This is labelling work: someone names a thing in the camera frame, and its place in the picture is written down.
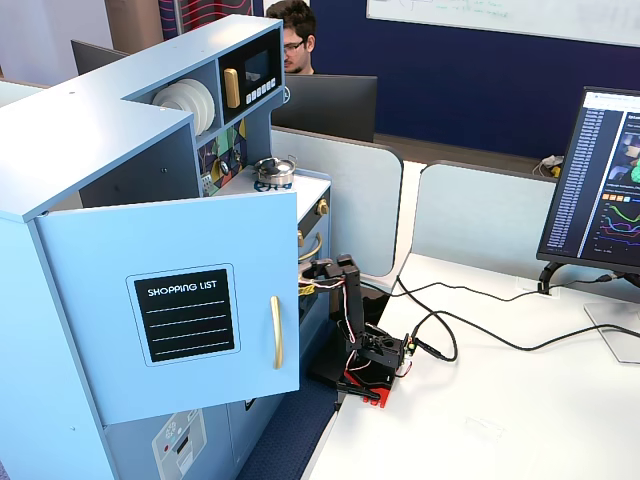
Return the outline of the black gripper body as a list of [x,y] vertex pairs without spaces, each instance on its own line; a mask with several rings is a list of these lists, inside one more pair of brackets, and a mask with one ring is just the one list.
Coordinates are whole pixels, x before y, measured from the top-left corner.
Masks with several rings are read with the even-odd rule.
[[330,258],[311,261],[310,279],[314,281],[344,281],[346,263]]

